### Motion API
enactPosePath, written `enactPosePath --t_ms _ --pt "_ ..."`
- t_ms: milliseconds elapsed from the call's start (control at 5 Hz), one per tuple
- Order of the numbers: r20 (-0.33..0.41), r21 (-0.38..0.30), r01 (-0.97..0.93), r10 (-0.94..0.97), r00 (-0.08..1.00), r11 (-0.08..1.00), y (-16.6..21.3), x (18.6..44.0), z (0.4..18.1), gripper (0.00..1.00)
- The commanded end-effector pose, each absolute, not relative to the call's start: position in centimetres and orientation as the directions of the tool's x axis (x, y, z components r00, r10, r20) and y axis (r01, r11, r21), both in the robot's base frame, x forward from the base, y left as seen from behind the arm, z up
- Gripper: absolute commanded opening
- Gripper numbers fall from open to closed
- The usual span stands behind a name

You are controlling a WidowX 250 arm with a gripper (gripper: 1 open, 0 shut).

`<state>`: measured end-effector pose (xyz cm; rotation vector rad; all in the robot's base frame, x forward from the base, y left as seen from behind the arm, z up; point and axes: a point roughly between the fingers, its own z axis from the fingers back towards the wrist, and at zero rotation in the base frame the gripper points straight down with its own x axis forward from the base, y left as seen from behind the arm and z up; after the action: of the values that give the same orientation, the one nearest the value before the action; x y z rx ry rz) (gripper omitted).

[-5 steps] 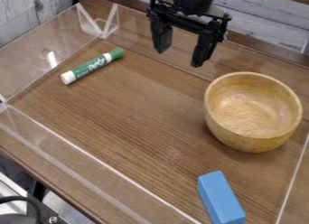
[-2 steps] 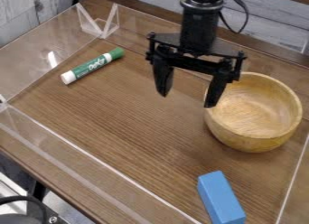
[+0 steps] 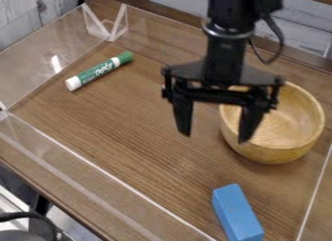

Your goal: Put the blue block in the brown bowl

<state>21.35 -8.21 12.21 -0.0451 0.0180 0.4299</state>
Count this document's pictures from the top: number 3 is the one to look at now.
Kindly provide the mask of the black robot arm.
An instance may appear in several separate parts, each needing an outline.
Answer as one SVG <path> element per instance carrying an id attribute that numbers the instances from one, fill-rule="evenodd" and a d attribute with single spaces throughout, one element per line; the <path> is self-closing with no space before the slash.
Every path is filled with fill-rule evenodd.
<path id="1" fill-rule="evenodd" d="M 259 20 L 266 21 L 279 38 L 285 37 L 271 18 L 271 13 L 282 7 L 283 0 L 210 0 L 205 59 L 170 65 L 162 70 L 166 78 L 163 98 L 173 104 L 177 128 L 182 134 L 191 134 L 197 101 L 242 107 L 241 143 L 253 138 L 265 114 L 278 107 L 285 80 L 247 66 L 245 56 L 246 47 L 254 43 Z"/>

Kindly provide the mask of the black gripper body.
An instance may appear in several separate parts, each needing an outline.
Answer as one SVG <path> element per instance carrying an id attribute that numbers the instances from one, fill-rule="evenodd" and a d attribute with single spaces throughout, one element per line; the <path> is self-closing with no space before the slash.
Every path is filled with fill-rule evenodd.
<path id="1" fill-rule="evenodd" d="M 210 41 L 202 60 L 167 66 L 163 98 L 173 105 L 199 102 L 225 103 L 245 109 L 275 109 L 283 79 L 246 64 L 246 41 Z"/>

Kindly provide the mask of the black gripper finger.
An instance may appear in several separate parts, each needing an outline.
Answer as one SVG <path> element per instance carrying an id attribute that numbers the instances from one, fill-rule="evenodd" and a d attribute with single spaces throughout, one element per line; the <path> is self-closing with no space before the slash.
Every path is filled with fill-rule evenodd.
<path id="1" fill-rule="evenodd" d="M 174 116 L 178 131 L 186 135 L 191 135 L 193 128 L 193 114 L 194 114 L 194 102 L 183 97 L 178 97 L 173 102 Z"/>
<path id="2" fill-rule="evenodd" d="M 239 143 L 251 140 L 258 127 L 262 123 L 265 114 L 269 112 L 269 105 L 263 103 L 251 103 L 242 107 L 239 122 Z"/>

